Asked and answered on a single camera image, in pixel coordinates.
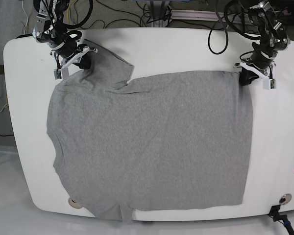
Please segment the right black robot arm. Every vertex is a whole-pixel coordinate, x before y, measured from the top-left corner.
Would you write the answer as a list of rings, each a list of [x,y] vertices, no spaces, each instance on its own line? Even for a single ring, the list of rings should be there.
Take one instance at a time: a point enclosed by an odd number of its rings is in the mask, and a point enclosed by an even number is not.
[[[37,0],[37,20],[33,37],[39,43],[47,43],[56,62],[55,79],[70,77],[69,67],[74,65],[85,74],[116,77],[117,82],[126,83],[132,75],[133,65],[95,42],[82,37],[78,30],[90,18],[94,3],[89,2],[85,18],[76,25],[63,23],[64,12],[69,9],[68,0]]]

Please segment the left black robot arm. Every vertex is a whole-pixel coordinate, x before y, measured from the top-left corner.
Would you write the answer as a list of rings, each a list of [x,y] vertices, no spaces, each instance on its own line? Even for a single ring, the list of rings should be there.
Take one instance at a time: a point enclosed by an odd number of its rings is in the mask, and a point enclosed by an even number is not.
[[[263,81],[265,89],[276,89],[276,80],[273,78],[275,58],[279,51],[285,50],[290,40],[285,32],[282,23],[279,21],[274,8],[268,0],[231,0],[223,10],[223,15],[219,13],[219,1],[215,2],[216,23],[222,25],[225,32],[225,46],[220,52],[215,52],[211,48],[210,39],[215,26],[212,26],[208,34],[208,48],[215,54],[224,53],[229,44],[228,28],[233,29],[246,39],[254,41],[253,50],[243,53],[240,56],[240,63],[236,63],[236,68],[241,68],[239,83],[242,86],[250,85],[255,79]],[[250,36],[238,29],[228,18],[230,8],[240,5],[242,14],[247,14],[250,23],[255,26],[259,36]]]

